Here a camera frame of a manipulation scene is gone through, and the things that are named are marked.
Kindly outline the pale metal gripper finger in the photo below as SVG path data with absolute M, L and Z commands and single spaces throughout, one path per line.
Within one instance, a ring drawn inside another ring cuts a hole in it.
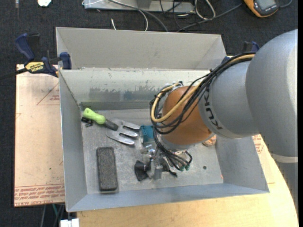
M 154 156 L 156 154 L 156 146 L 153 144 L 143 146 L 141 153 Z
M 163 166 L 162 165 L 158 165 L 158 166 L 155 167 L 154 175 L 153 175 L 153 179 L 155 181 L 161 179 L 162 171 L 163 171 Z

